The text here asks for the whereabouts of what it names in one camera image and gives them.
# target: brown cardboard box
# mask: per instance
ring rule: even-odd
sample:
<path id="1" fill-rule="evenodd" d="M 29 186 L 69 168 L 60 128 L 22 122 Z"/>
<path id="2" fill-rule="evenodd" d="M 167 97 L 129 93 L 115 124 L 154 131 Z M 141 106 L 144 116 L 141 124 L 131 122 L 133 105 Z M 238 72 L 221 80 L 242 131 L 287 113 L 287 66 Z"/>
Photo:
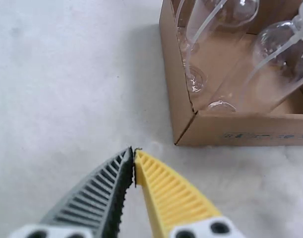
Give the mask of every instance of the brown cardboard box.
<path id="1" fill-rule="evenodd" d="M 160 32 L 165 60 L 165 71 L 171 109 L 174 143 L 179 146 L 234 145 L 234 146 L 275 146 L 303 145 L 303 93 L 297 91 L 270 114 L 218 114 L 201 111 L 201 101 L 190 95 L 186 87 L 185 71 L 176 36 L 174 7 L 172 0 L 164 0 L 160 16 Z M 252 35 L 246 35 L 243 42 L 251 42 Z M 217 45 L 223 47 L 223 38 Z M 203 68 L 205 61 L 214 62 L 210 57 L 194 58 L 192 64 Z M 228 69 L 210 68 L 210 78 L 221 78 L 219 74 Z M 201 97 L 209 98 L 218 87 L 218 80 L 209 81 L 209 92 Z"/>
<path id="2" fill-rule="evenodd" d="M 172 0 L 175 12 L 181 0 Z M 298 12 L 303 0 L 260 0 L 259 11 L 248 33 L 258 34 L 266 26 L 279 21 L 290 20 Z M 180 27 L 186 27 L 191 15 L 195 0 L 186 0 L 181 11 Z"/>

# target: cardboard box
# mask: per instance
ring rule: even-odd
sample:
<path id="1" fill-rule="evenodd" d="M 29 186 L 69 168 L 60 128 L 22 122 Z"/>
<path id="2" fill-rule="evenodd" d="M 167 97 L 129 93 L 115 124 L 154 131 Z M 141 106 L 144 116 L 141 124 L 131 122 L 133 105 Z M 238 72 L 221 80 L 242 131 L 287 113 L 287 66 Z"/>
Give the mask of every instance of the cardboard box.
<path id="1" fill-rule="evenodd" d="M 219 114 L 201 110 L 198 96 L 189 94 L 186 87 L 185 71 L 179 49 L 177 31 L 174 24 L 172 0 L 164 0 L 160 16 L 165 71 L 173 127 L 174 143 L 178 146 L 233 145 L 233 146 L 277 146 L 303 145 L 303 92 L 298 90 L 270 114 Z M 249 44 L 253 38 L 247 34 L 243 40 Z M 197 54 L 192 64 L 209 71 L 210 90 L 201 97 L 209 98 L 220 85 L 222 74 L 227 72 L 224 60 L 218 58 L 219 65 L 207 66 L 216 62 L 219 50 L 223 51 L 224 40 L 213 41 L 210 47 L 200 46 L 204 53 Z"/>

